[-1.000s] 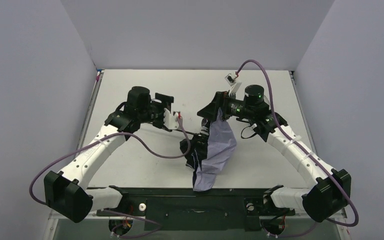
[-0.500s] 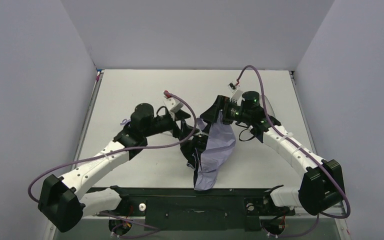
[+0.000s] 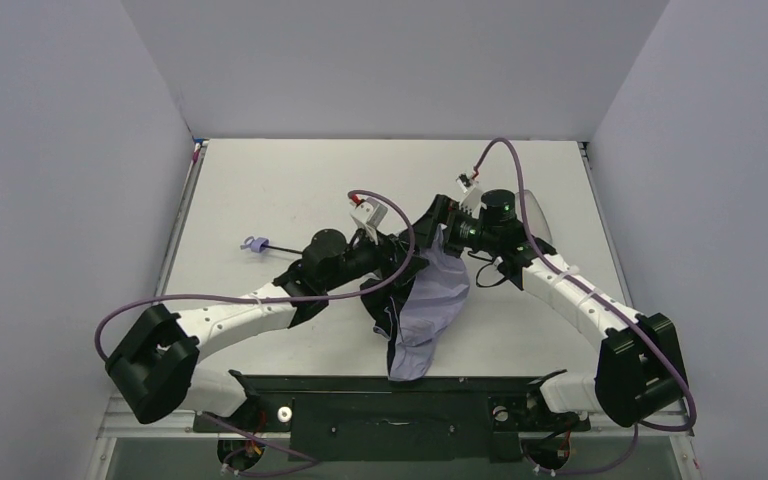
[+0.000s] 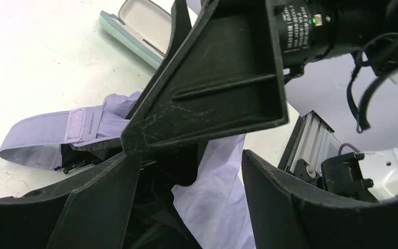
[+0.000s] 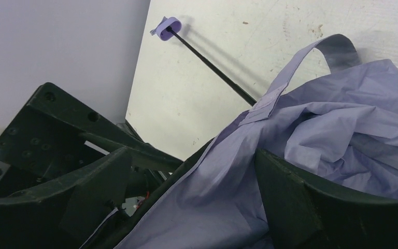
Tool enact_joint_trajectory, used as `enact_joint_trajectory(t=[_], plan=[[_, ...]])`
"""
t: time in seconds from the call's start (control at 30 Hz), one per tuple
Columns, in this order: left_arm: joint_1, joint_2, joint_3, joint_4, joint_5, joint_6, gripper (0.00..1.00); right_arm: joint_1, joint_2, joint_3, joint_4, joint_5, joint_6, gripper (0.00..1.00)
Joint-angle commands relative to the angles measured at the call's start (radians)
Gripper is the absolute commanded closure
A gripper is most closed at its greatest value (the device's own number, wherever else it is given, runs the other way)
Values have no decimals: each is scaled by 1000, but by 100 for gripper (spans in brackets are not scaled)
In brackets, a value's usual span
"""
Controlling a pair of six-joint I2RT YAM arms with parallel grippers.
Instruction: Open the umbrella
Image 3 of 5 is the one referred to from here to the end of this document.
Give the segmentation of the lilac black umbrella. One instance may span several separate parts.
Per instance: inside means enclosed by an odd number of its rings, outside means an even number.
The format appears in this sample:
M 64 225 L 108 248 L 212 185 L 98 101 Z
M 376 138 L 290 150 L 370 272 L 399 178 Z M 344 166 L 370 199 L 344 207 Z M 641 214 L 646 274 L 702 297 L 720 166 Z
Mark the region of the lilac black umbrella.
M 373 330 L 387 340 L 386 369 L 391 382 L 417 381 L 429 371 L 439 338 L 462 312 L 470 291 L 465 262 L 443 250 L 443 229 L 438 226 L 430 246 L 421 255 L 429 265 L 412 281 L 388 287 L 407 266 L 380 280 L 374 274 L 359 279 L 359 299 L 374 321 Z M 362 239 L 360 232 L 347 239 L 350 246 Z M 328 306 L 327 295 L 336 289 L 315 289 L 301 278 L 301 257 L 275 277 L 273 285 L 293 299 L 297 311 L 291 323 L 299 325 Z

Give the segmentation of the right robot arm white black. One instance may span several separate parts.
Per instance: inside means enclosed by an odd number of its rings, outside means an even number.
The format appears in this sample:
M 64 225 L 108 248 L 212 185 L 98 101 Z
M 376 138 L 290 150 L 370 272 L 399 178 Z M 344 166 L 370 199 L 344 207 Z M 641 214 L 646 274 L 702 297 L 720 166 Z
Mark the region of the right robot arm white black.
M 554 413 L 599 412 L 615 424 L 644 425 L 687 397 L 676 328 L 663 314 L 644 315 L 601 292 L 519 219 L 513 192 L 485 193 L 478 214 L 438 194 L 413 225 L 416 244 L 458 257 L 467 250 L 496 261 L 504 280 L 541 300 L 597 351 L 592 376 L 562 373 L 540 385 Z

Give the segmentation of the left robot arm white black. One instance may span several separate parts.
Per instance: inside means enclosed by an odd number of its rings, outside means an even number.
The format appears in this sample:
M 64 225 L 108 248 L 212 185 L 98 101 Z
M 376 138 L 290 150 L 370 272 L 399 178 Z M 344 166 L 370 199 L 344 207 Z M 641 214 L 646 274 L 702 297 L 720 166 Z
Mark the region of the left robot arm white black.
M 249 294 L 207 307 L 173 312 L 165 300 L 140 302 L 143 311 L 105 358 L 105 371 L 137 421 L 151 424 L 179 409 L 235 414 L 254 391 L 236 371 L 200 367 L 209 356 L 269 331 L 311 320 L 335 289 L 369 275 L 360 296 L 412 283 L 429 264 L 407 235 L 317 232 L 300 257 L 273 281 Z

